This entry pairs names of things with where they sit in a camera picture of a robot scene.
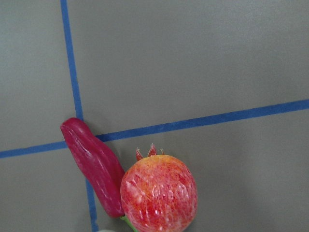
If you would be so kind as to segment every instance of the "artificial pomegranate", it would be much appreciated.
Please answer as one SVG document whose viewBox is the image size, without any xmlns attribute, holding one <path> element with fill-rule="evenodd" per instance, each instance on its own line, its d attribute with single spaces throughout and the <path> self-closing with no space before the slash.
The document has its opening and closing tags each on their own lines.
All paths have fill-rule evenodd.
<svg viewBox="0 0 309 232">
<path fill-rule="evenodd" d="M 169 155 L 148 157 L 137 150 L 136 162 L 124 175 L 121 203 L 139 232 L 182 232 L 197 213 L 197 187 L 186 165 Z"/>
</svg>

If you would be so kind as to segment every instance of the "gray floor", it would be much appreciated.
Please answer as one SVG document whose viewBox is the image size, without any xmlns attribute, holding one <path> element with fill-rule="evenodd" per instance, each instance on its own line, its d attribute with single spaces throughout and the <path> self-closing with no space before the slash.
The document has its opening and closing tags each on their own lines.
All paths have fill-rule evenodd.
<svg viewBox="0 0 309 232">
<path fill-rule="evenodd" d="M 309 1 L 68 1 L 95 134 L 309 99 Z M 62 141 L 75 116 L 59 1 L 0 3 L 0 151 Z M 197 180 L 186 232 L 309 231 L 309 111 L 107 142 L 151 143 Z M 89 232 L 85 179 L 59 149 L 0 159 L 0 231 Z M 129 232 L 97 203 L 100 229 Z"/>
</svg>

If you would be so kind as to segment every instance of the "red round fruit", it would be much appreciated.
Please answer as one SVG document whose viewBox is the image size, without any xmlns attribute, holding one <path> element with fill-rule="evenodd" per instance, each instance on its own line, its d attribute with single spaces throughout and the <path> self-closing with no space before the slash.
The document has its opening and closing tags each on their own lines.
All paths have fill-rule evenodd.
<svg viewBox="0 0 309 232">
<path fill-rule="evenodd" d="M 121 202 L 139 232 L 182 232 L 197 213 L 197 186 L 186 165 L 169 155 L 136 162 L 121 182 Z"/>
</svg>

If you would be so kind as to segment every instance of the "green stem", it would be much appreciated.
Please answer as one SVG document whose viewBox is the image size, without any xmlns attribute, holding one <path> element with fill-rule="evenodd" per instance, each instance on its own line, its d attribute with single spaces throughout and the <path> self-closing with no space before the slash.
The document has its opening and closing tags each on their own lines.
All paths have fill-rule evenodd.
<svg viewBox="0 0 309 232">
<path fill-rule="evenodd" d="M 131 227 L 131 229 L 134 231 L 134 232 L 138 232 L 137 229 L 135 229 L 135 227 L 132 225 L 132 223 L 129 221 L 129 219 L 126 217 L 126 215 L 120 217 L 121 220 L 125 221 L 129 227 Z"/>
</svg>

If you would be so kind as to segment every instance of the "pomegranate skin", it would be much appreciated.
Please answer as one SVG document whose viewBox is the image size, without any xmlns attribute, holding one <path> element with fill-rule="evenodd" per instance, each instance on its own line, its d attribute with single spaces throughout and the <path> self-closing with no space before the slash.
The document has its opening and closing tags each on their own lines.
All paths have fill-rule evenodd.
<svg viewBox="0 0 309 232">
<path fill-rule="evenodd" d="M 179 159 L 154 155 L 136 162 L 124 175 L 121 202 L 139 232 L 182 232 L 197 213 L 197 186 Z"/>
</svg>

